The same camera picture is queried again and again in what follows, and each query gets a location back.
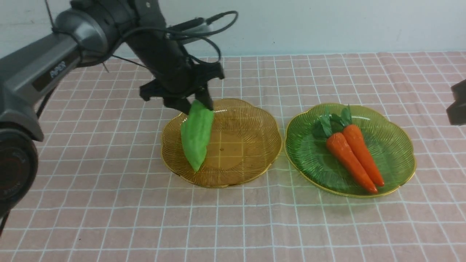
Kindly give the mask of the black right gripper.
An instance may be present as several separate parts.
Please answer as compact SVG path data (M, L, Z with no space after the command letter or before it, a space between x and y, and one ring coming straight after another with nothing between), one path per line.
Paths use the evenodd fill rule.
M453 103L446 109L451 126L466 124L466 80L451 86Z

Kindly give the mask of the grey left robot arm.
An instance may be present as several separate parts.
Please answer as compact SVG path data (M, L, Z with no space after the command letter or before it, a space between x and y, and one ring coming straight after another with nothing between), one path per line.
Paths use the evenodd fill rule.
M155 79L140 87L149 101L188 114L188 97L209 110L208 81L224 79L221 51L208 39L230 28L237 11L168 27L157 0L72 0L51 19L51 34L1 59L1 229L35 181L43 141L39 118L53 91L76 68L104 64L126 43Z

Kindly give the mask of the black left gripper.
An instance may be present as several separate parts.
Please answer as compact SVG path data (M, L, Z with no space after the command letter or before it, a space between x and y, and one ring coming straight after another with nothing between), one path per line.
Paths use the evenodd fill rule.
M191 103L187 98L195 95L195 99L205 108L214 110L208 82L225 78L220 62L201 61L196 64L191 58L159 62L155 59L141 59L141 62L155 77L139 88L139 95L144 101L150 101L152 97L163 98L165 107L188 115Z

